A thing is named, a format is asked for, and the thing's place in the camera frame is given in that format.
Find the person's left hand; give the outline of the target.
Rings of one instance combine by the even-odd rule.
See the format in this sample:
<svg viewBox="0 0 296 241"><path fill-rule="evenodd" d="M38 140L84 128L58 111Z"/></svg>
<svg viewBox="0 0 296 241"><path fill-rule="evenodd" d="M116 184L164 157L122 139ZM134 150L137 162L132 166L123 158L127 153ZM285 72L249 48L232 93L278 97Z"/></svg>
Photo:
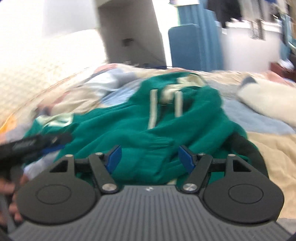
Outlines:
<svg viewBox="0 0 296 241"><path fill-rule="evenodd" d="M20 178L19 184L21 186L25 185L29 181L29 178L23 174ZM8 211L9 214L13 217L16 223L20 223L23 221L23 217L18 211L18 206L16 204L16 185L15 183L8 181L1 177L1 194L4 196L8 196L11 198L11 202L9 203ZM1 225L6 226L7 219L4 214L1 212Z"/></svg>

